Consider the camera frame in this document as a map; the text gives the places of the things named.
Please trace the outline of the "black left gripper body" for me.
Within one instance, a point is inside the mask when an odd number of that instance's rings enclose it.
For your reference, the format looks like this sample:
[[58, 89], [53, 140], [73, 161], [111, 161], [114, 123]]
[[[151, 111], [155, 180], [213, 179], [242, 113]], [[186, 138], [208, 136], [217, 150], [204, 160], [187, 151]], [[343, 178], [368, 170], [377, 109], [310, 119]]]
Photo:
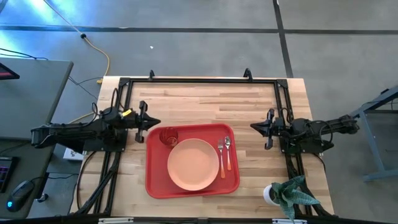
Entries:
[[137, 133], [135, 135], [135, 141], [138, 143], [144, 142], [144, 137], [142, 132], [144, 130], [144, 115], [147, 111], [147, 103], [145, 101], [140, 101], [139, 103], [140, 113], [136, 113], [134, 119], [124, 119], [124, 126], [127, 129], [137, 129]]

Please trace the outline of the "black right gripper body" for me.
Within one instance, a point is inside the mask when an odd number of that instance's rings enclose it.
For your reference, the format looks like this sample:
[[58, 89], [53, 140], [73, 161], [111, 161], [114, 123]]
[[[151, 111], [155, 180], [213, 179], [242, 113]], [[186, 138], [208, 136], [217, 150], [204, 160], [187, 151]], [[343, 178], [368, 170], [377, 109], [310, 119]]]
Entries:
[[270, 109], [267, 112], [267, 141], [265, 144], [265, 149], [271, 149], [273, 147], [273, 140], [272, 137], [282, 137], [284, 139], [288, 139], [290, 137], [290, 133], [288, 132], [288, 128], [285, 125], [284, 121], [284, 126], [277, 126], [275, 124], [275, 111], [274, 109]]

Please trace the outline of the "red faceted plastic cup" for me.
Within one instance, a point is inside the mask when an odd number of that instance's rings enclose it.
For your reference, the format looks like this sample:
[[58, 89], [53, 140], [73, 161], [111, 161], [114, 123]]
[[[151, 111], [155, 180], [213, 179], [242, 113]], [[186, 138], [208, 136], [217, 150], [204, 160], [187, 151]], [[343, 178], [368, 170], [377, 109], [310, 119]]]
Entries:
[[164, 127], [159, 134], [160, 141], [168, 147], [175, 147], [178, 144], [178, 132], [173, 127]]

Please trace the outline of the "spoon with orange handle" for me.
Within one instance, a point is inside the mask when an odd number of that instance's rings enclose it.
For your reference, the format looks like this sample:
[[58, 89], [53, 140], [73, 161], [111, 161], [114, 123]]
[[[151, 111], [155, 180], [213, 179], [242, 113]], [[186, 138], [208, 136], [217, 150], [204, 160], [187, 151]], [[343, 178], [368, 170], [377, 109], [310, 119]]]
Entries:
[[231, 171], [232, 168], [231, 168], [231, 158], [230, 158], [230, 150], [229, 150], [229, 147], [231, 145], [231, 140], [230, 140], [229, 136], [225, 137], [224, 142], [225, 142], [225, 146], [226, 146], [226, 150], [227, 150], [227, 170]]

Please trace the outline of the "fork with orange handle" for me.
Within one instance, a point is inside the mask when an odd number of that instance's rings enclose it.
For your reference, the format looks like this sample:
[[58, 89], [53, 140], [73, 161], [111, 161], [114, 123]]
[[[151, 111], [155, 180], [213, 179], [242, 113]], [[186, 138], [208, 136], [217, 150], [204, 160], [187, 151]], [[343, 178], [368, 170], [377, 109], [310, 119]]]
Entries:
[[220, 152], [220, 176], [222, 179], [225, 179], [225, 171], [224, 171], [224, 164], [223, 164], [223, 140], [218, 140], [218, 150]]

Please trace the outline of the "peach round plate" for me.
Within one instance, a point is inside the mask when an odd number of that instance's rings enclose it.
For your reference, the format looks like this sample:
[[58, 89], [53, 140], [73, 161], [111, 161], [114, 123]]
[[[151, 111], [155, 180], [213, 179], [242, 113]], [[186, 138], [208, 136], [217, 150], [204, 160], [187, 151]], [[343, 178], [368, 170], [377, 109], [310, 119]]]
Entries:
[[167, 171], [172, 182], [187, 191], [208, 187], [220, 169], [219, 157], [214, 147], [201, 139], [186, 139], [170, 152]]

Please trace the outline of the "red plastic tray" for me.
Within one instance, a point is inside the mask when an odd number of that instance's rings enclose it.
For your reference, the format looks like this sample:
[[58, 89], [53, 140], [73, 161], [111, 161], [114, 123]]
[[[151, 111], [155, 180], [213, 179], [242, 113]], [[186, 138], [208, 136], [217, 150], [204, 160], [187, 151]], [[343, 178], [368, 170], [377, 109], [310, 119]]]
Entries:
[[[198, 191], [187, 191], [175, 185], [167, 171], [167, 160], [174, 147], [168, 147], [159, 139], [162, 128], [153, 129], [146, 138], [146, 190], [154, 198], [178, 198], [205, 195], [230, 194], [239, 186], [239, 169], [234, 143], [233, 130], [226, 124], [196, 124], [188, 126], [171, 126], [178, 132], [178, 143], [186, 139], [201, 139], [211, 144], [216, 150], [219, 161], [218, 140], [223, 140], [223, 164], [225, 179], [220, 176], [220, 169], [216, 179], [205, 189]], [[227, 170], [227, 150], [224, 139], [229, 136], [231, 140], [230, 158], [231, 171]]]

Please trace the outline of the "green plant in white pot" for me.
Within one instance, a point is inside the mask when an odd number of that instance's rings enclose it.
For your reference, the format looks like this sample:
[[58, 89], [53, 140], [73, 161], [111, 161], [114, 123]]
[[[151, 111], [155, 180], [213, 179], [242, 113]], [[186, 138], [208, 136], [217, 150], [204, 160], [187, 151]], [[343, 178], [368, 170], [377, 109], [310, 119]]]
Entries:
[[279, 206], [290, 221], [295, 223], [294, 205], [316, 205], [320, 202], [299, 190], [305, 176], [296, 176], [284, 183], [273, 182], [263, 190], [263, 198], [269, 205]]

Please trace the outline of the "white printed card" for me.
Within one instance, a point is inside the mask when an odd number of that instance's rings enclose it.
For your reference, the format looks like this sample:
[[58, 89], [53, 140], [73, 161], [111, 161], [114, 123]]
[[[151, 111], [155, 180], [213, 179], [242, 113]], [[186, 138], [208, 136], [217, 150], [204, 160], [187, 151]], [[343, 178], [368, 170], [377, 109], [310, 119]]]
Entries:
[[69, 160], [69, 161], [82, 161], [84, 158], [84, 155], [75, 152], [72, 149], [66, 148], [63, 159]]

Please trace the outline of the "grey desk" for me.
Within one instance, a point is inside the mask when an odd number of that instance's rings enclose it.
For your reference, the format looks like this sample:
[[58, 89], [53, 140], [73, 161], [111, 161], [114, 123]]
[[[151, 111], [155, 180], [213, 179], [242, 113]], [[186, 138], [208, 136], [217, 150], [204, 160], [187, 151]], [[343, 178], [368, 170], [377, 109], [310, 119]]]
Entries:
[[[0, 220], [23, 219], [39, 195], [53, 147], [31, 146], [31, 129], [51, 122], [73, 68], [73, 62], [0, 58], [0, 70], [7, 68], [17, 79], [0, 75], [0, 179], [6, 165], [4, 157], [14, 160], [6, 188], [0, 190]], [[24, 181], [34, 188], [20, 210], [7, 210], [11, 192]]]

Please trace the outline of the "dark screen with red glow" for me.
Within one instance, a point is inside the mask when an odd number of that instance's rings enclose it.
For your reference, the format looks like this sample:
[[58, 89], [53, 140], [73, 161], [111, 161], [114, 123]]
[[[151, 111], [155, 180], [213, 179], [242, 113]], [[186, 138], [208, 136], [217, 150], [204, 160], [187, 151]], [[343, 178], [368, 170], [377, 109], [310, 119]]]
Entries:
[[12, 71], [10, 68], [0, 63], [0, 80], [12, 79], [20, 79], [20, 76], [16, 72]]

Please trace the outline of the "black keyboard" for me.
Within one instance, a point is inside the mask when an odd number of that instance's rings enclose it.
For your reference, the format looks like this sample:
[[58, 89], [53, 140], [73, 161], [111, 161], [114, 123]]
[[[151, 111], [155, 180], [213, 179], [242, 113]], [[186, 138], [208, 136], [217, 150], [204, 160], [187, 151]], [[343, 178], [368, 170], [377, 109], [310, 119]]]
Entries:
[[0, 157], [0, 194], [6, 191], [18, 162], [18, 157]]

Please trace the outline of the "black aluminium table frame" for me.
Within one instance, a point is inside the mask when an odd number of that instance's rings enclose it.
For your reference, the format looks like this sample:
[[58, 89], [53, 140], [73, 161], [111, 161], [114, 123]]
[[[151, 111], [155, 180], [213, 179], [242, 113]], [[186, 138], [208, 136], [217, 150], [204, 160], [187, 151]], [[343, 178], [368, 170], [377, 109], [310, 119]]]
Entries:
[[145, 101], [150, 116], [161, 126], [224, 123], [235, 138], [240, 183], [224, 195], [156, 199], [145, 188], [146, 145], [129, 132], [122, 153], [114, 191], [112, 217], [172, 218], [282, 218], [280, 208], [267, 204], [262, 192], [273, 182], [288, 178], [285, 157], [278, 146], [265, 150], [264, 138], [252, 129], [277, 106], [274, 87], [284, 83], [276, 78], [165, 78], [135, 80], [120, 96], [131, 94], [130, 105]]

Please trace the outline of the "white bracket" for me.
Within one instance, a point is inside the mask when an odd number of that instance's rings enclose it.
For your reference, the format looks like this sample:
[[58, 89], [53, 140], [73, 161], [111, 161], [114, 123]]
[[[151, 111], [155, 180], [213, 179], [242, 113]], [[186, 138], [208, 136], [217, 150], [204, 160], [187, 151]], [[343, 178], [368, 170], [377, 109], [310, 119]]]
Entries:
[[273, 218], [272, 224], [308, 224], [306, 220], [290, 220], [282, 218]]
[[100, 218], [98, 224], [130, 224], [134, 223], [133, 217]]

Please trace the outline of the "blue-grey metal table frame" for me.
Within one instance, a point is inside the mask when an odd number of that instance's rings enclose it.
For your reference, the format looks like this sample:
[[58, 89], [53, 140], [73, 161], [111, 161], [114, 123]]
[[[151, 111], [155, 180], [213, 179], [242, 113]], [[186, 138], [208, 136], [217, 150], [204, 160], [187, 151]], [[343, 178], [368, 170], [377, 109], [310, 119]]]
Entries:
[[368, 121], [368, 114], [369, 113], [375, 113], [375, 114], [394, 114], [398, 113], [398, 110], [377, 110], [381, 106], [388, 104], [398, 98], [398, 85], [388, 88], [383, 90], [379, 96], [377, 96], [375, 99], [363, 103], [358, 109], [354, 110], [353, 112], [350, 113], [350, 115], [353, 118], [358, 118], [360, 119], [363, 124], [364, 124], [364, 132], [366, 135], [366, 138], [368, 140], [368, 144], [370, 146], [374, 162], [377, 167], [377, 172], [374, 172], [372, 174], [366, 174], [363, 176], [363, 180], [365, 182], [369, 182], [372, 180], [377, 180], [377, 179], [385, 179], [389, 177], [398, 177], [398, 169], [386, 169], [383, 162], [382, 158], [379, 153], [379, 149], [377, 146], [376, 142], [376, 136], [373, 135], [371, 125], [369, 124]]

